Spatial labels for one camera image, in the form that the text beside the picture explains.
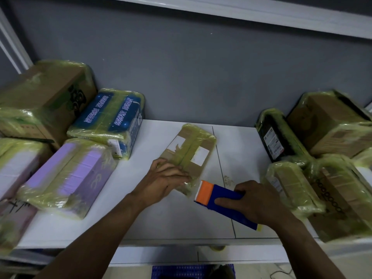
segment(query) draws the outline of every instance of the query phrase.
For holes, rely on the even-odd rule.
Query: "plastic wrap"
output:
[[[217,139],[209,132],[193,124],[185,124],[181,131],[161,154],[174,165],[180,165],[190,174],[191,181],[177,188],[190,197],[193,188],[199,185],[199,178],[207,164],[211,152],[215,148]]]
[[[256,129],[272,162],[286,160],[304,167],[312,159],[278,109],[264,110]]]
[[[372,236],[372,187],[349,158],[324,155],[305,176],[326,203],[326,213],[309,217],[323,242]]]
[[[0,201],[15,197],[18,188],[51,156],[48,144],[0,138]]]
[[[325,212],[324,202],[320,201],[297,164],[279,161],[269,165],[262,183],[272,184],[284,205],[300,220]]]
[[[360,152],[352,158],[355,166],[367,167],[372,170],[372,148]]]
[[[114,157],[129,159],[142,123],[144,103],[144,96],[137,92],[101,89],[67,135],[108,145]]]
[[[12,199],[0,204],[0,253],[8,254],[25,233],[37,209],[23,201]]]
[[[313,156],[353,157],[372,146],[372,117],[335,90],[302,95],[287,122]]]
[[[63,60],[40,61],[0,92],[0,131],[8,137],[51,143],[97,94],[89,68]]]
[[[83,219],[115,167],[107,146],[70,139],[21,186],[17,198]]]

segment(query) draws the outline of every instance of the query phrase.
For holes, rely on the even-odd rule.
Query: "forearm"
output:
[[[300,220],[290,217],[273,229],[282,241],[296,278],[345,278]]]
[[[127,195],[35,278],[101,279],[125,233],[142,209],[133,196]]]

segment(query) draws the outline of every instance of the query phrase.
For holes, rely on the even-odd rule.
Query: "hand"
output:
[[[272,229],[294,217],[282,204],[278,192],[271,185],[251,180],[237,184],[234,191],[244,192],[244,196],[240,200],[218,198],[214,203],[240,211],[248,220],[267,225]]]
[[[159,158],[152,162],[150,170],[131,192],[137,202],[145,209],[168,196],[170,191],[185,182],[189,182],[188,173],[181,170],[166,159]]]

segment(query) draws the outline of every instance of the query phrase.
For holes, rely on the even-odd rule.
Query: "cable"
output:
[[[279,273],[279,272],[291,276],[291,272],[292,272],[292,271],[293,271],[293,269],[291,269],[291,271],[288,272],[288,273],[286,273],[286,272],[284,272],[284,271],[281,271],[281,270],[275,271],[275,272],[273,272],[273,273],[270,274],[270,279],[273,279],[272,276],[273,276],[274,274],[276,274],[276,273]]]

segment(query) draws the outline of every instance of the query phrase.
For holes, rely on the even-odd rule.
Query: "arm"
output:
[[[73,241],[35,279],[101,279],[125,233],[141,211],[189,181],[187,173],[165,162],[165,159],[154,160],[137,187]]]
[[[272,228],[282,241],[296,278],[345,279],[305,225],[281,203],[273,187],[248,181],[238,184],[235,191],[245,192],[243,198],[219,198],[216,205],[240,211],[247,219]]]

